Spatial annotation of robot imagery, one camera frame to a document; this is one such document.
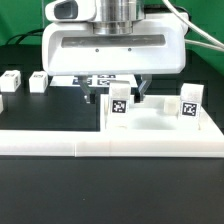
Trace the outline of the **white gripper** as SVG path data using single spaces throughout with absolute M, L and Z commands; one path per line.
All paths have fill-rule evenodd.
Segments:
M 43 34 L 42 64 L 51 76 L 78 75 L 87 103 L 94 103 L 88 75 L 136 75 L 134 101 L 141 102 L 151 74 L 175 74 L 185 67 L 185 31 L 173 18 L 133 24 L 128 35 L 96 35 L 90 23 L 49 25 Z

